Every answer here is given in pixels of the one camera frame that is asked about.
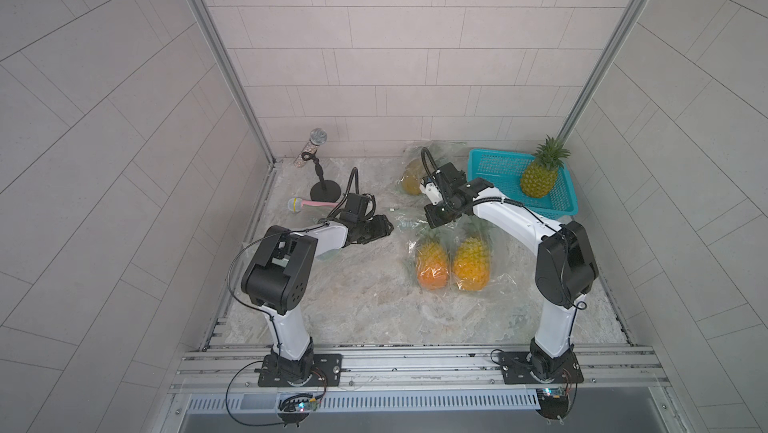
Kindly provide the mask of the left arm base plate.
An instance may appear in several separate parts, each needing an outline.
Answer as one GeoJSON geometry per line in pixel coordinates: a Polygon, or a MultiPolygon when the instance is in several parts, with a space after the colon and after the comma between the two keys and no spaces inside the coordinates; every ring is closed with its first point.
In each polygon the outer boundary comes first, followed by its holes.
{"type": "Polygon", "coordinates": [[[262,388],[335,387],[340,383],[342,361],[341,354],[313,353],[293,361],[272,352],[262,362],[258,386],[262,388]]]}

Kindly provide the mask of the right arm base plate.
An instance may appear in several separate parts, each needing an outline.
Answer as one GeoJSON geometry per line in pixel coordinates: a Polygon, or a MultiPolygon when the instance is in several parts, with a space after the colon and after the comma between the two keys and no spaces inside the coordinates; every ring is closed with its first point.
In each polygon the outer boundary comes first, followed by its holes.
{"type": "Polygon", "coordinates": [[[581,384],[584,376],[572,350],[557,358],[542,352],[502,351],[491,353],[506,385],[581,384]]]}

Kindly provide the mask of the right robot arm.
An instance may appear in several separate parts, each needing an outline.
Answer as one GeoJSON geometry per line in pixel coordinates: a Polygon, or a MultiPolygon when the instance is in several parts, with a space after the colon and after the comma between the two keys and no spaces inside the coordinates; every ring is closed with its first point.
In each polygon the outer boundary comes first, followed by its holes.
{"type": "Polygon", "coordinates": [[[583,376],[571,335],[576,315],[586,308],[586,296],[599,275],[585,228],[575,221],[562,224],[545,219],[505,196],[489,181],[469,180],[451,163],[438,167],[426,148],[421,162],[426,176],[420,191],[429,199],[425,214],[430,227],[473,215],[536,254],[534,280],[544,298],[539,326],[527,356],[501,353],[501,365],[512,374],[527,374],[539,383],[581,383],[583,376]]]}

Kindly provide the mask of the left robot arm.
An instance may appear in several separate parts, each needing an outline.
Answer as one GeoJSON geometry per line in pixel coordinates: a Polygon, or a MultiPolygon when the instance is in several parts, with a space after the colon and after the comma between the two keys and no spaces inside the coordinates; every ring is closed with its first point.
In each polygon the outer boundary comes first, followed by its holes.
{"type": "Polygon", "coordinates": [[[262,363],[261,386],[278,380],[300,386],[314,376],[314,344],[300,309],[314,259],[385,238],[393,230],[386,215],[375,212],[373,196],[351,193],[318,225],[299,230],[274,225],[254,243],[257,250],[240,290],[249,299],[246,306],[265,317],[273,340],[262,363]]]}

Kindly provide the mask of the yellow pineapple zip bag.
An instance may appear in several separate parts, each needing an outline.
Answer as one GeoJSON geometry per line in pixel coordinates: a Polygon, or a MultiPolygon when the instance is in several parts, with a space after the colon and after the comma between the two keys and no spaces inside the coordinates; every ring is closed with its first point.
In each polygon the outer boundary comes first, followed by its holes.
{"type": "Polygon", "coordinates": [[[463,217],[455,227],[451,272],[462,292],[485,296],[506,294],[514,284],[507,235],[476,217],[463,217]]]}

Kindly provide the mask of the orange pineapple zip bag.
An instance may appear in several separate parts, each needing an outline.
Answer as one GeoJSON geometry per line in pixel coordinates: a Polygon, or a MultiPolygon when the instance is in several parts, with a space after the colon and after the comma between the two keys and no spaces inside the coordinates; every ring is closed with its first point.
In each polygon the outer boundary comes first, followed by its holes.
{"type": "Polygon", "coordinates": [[[449,228],[432,228],[426,220],[418,222],[410,234],[409,269],[422,289],[443,290],[450,283],[451,234],[449,228]]]}

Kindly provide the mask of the orange pineapple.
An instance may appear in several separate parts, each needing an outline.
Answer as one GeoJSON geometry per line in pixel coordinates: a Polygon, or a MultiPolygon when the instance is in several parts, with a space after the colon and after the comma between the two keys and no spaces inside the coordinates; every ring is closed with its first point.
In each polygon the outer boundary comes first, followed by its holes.
{"type": "Polygon", "coordinates": [[[427,238],[417,244],[416,277],[420,286],[427,290],[439,290],[450,280],[448,252],[436,238],[427,238]]]}

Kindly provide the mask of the zip-top bag green pineapple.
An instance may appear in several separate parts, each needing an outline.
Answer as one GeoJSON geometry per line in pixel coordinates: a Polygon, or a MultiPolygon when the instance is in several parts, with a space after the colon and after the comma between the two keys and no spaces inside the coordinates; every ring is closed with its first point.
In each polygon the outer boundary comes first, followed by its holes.
{"type": "Polygon", "coordinates": [[[313,233],[312,236],[317,239],[314,257],[320,257],[328,252],[340,250],[345,247],[347,234],[341,232],[320,232],[313,233]]]}

